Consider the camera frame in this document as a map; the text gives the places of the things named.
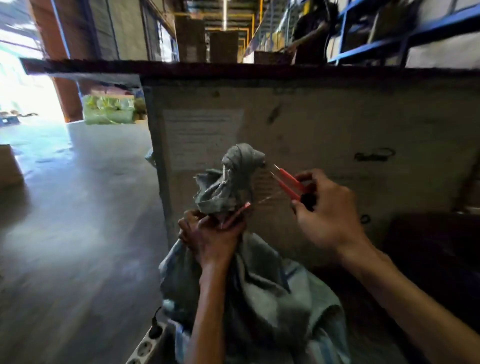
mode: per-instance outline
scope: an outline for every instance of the gray floor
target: gray floor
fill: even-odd
[[[0,128],[0,363],[123,363],[159,305],[167,243],[146,125]]]

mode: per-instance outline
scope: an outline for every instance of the power strip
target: power strip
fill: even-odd
[[[148,329],[140,344],[128,358],[127,364],[148,364],[153,355],[162,348],[165,337],[168,334],[168,326],[163,322],[159,322],[158,325],[162,328],[162,335],[156,339],[151,339],[148,337],[148,332],[150,331]]]

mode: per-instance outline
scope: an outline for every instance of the blue metal rack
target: blue metal rack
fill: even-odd
[[[385,0],[356,0],[352,1],[338,16],[342,27],[340,31],[340,52],[345,38],[347,24],[354,23],[366,14],[376,12]],[[455,7],[456,0],[452,1],[451,11]],[[358,63],[365,60],[385,59],[393,54],[402,57],[401,66],[405,66],[408,49],[457,36],[465,33],[480,31],[480,4],[470,8],[453,12],[443,18],[419,25],[414,30],[393,38],[381,39],[376,42],[365,44],[355,49],[341,52],[330,60],[336,65],[345,63]]]

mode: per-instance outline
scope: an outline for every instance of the light fixture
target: light fixture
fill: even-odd
[[[227,0],[223,0],[223,30],[227,30]]]

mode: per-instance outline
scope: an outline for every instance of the person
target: person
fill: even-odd
[[[408,280],[366,236],[355,196],[321,170],[296,176],[315,184],[317,205],[308,211],[292,201],[297,223],[315,245],[333,253],[356,277],[433,364],[480,363],[480,336]],[[245,222],[219,230],[211,217],[187,212],[179,220],[180,238],[202,267],[200,297],[186,364],[222,363],[225,359],[222,316],[226,275]]]
[[[313,0],[313,11],[295,24],[286,52],[295,54],[295,64],[325,64],[325,47],[338,17],[338,7],[327,0]]]

